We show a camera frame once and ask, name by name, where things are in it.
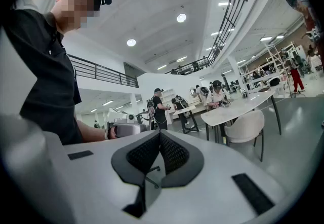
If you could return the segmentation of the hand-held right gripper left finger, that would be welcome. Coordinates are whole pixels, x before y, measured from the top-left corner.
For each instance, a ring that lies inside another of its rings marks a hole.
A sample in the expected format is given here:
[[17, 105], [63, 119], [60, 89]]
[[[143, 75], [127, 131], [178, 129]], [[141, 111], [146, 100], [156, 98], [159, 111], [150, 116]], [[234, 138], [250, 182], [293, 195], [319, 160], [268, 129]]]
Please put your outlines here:
[[124, 211], [140, 196], [140, 187], [126, 183], [112, 166], [112, 157], [126, 146], [139, 146], [156, 135], [146, 131], [115, 140], [65, 145], [66, 154], [91, 151], [92, 155], [68, 160], [62, 171], [69, 187], [76, 223], [161, 223], [162, 211], [148, 209], [136, 218]]

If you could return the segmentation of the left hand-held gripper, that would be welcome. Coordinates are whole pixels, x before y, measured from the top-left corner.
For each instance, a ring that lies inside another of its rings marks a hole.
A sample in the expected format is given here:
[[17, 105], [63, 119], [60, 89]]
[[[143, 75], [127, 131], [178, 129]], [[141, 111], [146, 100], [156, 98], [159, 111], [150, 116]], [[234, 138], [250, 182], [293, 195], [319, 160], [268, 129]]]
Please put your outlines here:
[[149, 123], [141, 114], [128, 114], [110, 108], [105, 125], [105, 139], [117, 139], [148, 131], [151, 129]]

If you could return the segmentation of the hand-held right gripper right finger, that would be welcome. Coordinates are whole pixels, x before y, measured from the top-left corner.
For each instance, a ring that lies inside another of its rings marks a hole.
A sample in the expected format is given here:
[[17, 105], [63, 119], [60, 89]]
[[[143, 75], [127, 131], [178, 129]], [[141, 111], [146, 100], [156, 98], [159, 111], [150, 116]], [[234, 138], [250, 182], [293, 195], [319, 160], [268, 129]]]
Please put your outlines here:
[[273, 203], [285, 196], [270, 175], [236, 150], [183, 133], [169, 131], [197, 147], [204, 167], [187, 186], [162, 189], [145, 213], [147, 223], [243, 223], [257, 216], [232, 180], [245, 173]]

